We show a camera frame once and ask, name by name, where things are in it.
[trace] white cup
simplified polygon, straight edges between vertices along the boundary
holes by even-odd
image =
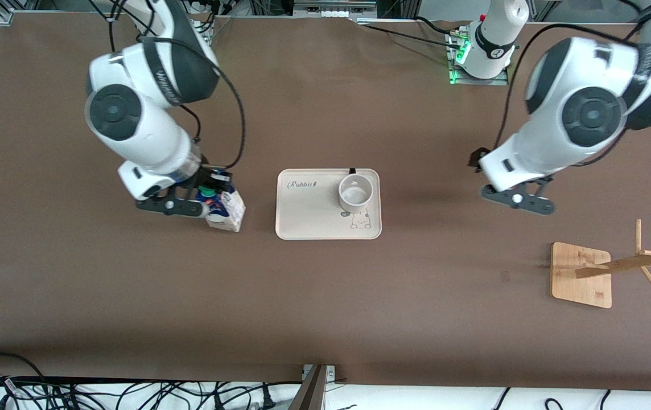
[[[352,214],[366,209],[373,197],[373,185],[359,174],[348,174],[338,185],[338,200],[341,208]]]

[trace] tray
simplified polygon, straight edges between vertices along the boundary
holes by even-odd
[[[381,234],[381,187],[373,169],[356,169],[373,184],[369,207],[350,214],[338,202],[343,169],[286,169],[278,176],[275,233],[281,239],[375,239]]]

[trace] bottle cap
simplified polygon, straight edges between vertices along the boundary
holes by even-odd
[[[214,196],[217,194],[213,189],[207,187],[199,187],[199,192],[201,192],[203,196]]]

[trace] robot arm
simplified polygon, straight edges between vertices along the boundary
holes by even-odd
[[[528,21],[525,0],[491,0],[484,19],[468,25],[463,56],[456,60],[476,78],[494,78],[510,64],[515,39]]]
[[[126,160],[118,175],[136,200],[187,181],[200,170],[200,149],[166,109],[209,98],[219,80],[214,53],[177,0],[148,2],[163,24],[158,37],[187,44],[210,64],[185,47],[148,37],[90,63],[87,124]]]
[[[625,128],[651,126],[651,3],[642,1],[648,20],[637,47],[573,37],[544,54],[526,89],[531,119],[479,160],[488,191],[549,177],[609,147]]]

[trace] brown table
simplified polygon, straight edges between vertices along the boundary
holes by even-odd
[[[567,35],[546,34],[526,67]],[[552,298],[547,270],[553,241],[629,255],[635,218],[651,249],[651,129],[560,173],[540,218],[478,197],[466,161],[492,143],[506,88],[450,85],[442,47],[341,19],[238,19],[215,44],[248,117],[238,234],[133,207],[83,117],[87,64],[109,46],[98,16],[0,28],[0,350],[66,376],[276,380],[325,362],[352,383],[651,389],[643,275],[615,277],[604,310]],[[233,158],[227,88],[191,108],[209,159]],[[378,171],[380,238],[276,237],[278,173],[321,167]]]

